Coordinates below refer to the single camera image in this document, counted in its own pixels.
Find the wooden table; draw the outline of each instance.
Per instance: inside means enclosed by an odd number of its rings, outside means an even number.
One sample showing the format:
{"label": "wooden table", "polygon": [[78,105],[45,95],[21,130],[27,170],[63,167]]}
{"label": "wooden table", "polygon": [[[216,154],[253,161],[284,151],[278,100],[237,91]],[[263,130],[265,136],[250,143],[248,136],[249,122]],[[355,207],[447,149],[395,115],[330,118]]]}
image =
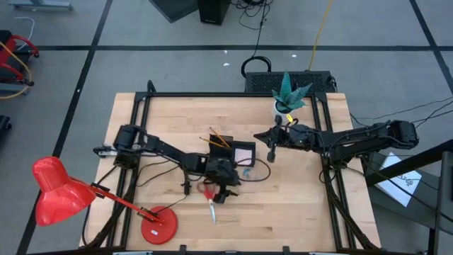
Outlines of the wooden table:
{"label": "wooden table", "polygon": [[[133,93],[116,95],[106,144],[111,145],[119,127],[129,123],[133,98]],[[310,99],[304,100],[307,106],[292,115],[299,123],[314,128]],[[152,98],[147,131],[184,152],[206,153],[208,144],[199,137],[208,138],[209,127],[213,127],[222,135],[234,136],[235,140],[256,142],[256,156],[265,160],[269,149],[252,134],[265,132],[274,125],[270,114],[272,103],[272,98]],[[344,94],[328,94],[328,107],[334,131],[352,128]],[[319,111],[323,121],[320,103]],[[193,184],[191,194],[172,207],[178,216],[179,228],[170,242],[152,245],[145,241],[140,231],[142,218],[132,213],[127,249],[174,251],[186,244],[192,251],[282,251],[282,246],[289,246],[291,251],[335,251],[326,189],[318,179],[320,156],[283,148],[277,148],[276,154],[275,163],[270,164],[272,175],[268,180],[233,187],[239,196],[230,196],[225,204],[216,205],[217,225],[211,221],[205,197]],[[100,160],[96,181],[112,168],[113,160],[113,157]],[[162,161],[162,158],[142,157],[141,166]],[[169,162],[145,169],[138,183],[174,166]],[[353,159],[349,166],[362,170],[358,159]],[[266,171],[257,161],[251,169],[251,178],[264,176]],[[243,168],[238,168],[238,172],[245,178]],[[119,171],[116,171],[103,182],[113,193],[118,176]],[[369,239],[380,246],[364,177],[345,169],[343,180],[352,218]],[[134,204],[146,208],[169,205],[184,197],[182,182],[183,172],[179,169],[158,177],[137,188]],[[93,202],[86,228],[88,240],[105,224],[112,208],[113,201],[108,199]],[[344,222],[339,214],[338,219],[346,247]],[[122,220],[117,225],[116,244],[119,244],[121,227]]]}

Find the lamp arm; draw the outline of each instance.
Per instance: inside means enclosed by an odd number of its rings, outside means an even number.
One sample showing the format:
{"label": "lamp arm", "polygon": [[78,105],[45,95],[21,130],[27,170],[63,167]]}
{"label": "lamp arm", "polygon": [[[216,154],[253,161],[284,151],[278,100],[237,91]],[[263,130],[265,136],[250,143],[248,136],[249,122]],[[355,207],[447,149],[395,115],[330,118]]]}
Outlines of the lamp arm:
{"label": "lamp arm", "polygon": [[101,196],[101,197],[107,197],[111,200],[114,200],[114,201],[117,201],[135,211],[137,211],[139,213],[140,216],[144,217],[145,219],[151,221],[151,222],[157,222],[159,224],[164,224],[165,222],[159,218],[157,218],[156,216],[152,215],[151,213],[145,211],[145,210],[142,210],[140,208],[138,208],[137,206],[135,206],[134,204],[132,203],[129,203],[127,202],[126,200],[122,199],[122,198],[119,198],[117,197],[116,195],[113,195],[112,193],[108,192],[108,191],[104,191],[102,188],[99,188],[98,186],[94,186],[94,185],[91,185],[90,186],[90,189],[92,191],[94,191],[94,193],[96,193],[97,195]]}

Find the white paper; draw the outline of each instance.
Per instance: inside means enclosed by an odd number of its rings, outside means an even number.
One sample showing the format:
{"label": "white paper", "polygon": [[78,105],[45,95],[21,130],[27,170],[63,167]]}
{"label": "white paper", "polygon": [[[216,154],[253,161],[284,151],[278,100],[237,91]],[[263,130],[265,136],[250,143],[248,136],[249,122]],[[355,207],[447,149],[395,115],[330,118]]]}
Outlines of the white paper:
{"label": "white paper", "polygon": [[[396,164],[400,161],[401,160],[397,156],[395,156],[395,154],[390,152],[389,157],[384,160],[384,163],[379,170]],[[418,180],[420,180],[421,177],[422,176],[417,171],[412,171],[407,174],[393,177],[391,180],[405,191],[413,194],[415,189],[417,188],[418,183],[420,182]],[[407,207],[409,201],[411,200],[411,197],[408,194],[404,193],[390,181],[382,181],[376,184],[376,187],[383,191],[385,194],[389,195],[394,200],[398,201],[404,207]]]}

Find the lamp shade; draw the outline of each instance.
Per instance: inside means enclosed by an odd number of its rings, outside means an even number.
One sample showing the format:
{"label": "lamp shade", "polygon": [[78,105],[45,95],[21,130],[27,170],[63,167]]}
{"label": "lamp shade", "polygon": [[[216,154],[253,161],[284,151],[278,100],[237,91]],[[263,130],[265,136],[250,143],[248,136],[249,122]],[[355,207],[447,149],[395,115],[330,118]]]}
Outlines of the lamp shade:
{"label": "lamp shade", "polygon": [[35,214],[40,226],[61,222],[83,210],[96,198],[90,186],[69,177],[56,157],[36,161],[33,175],[42,192]]}

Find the black device box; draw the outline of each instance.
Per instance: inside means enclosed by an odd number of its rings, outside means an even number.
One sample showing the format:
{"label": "black device box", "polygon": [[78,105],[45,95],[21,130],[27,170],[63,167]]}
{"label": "black device box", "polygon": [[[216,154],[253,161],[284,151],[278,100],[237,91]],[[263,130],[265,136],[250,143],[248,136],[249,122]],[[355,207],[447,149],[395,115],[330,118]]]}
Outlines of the black device box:
{"label": "black device box", "polygon": [[[280,91],[284,72],[247,72],[246,92]],[[312,84],[307,95],[315,92],[335,93],[336,83],[329,71],[288,72],[293,90]]]}
{"label": "black device box", "polygon": [[230,0],[198,0],[201,22],[221,25],[229,4]]}

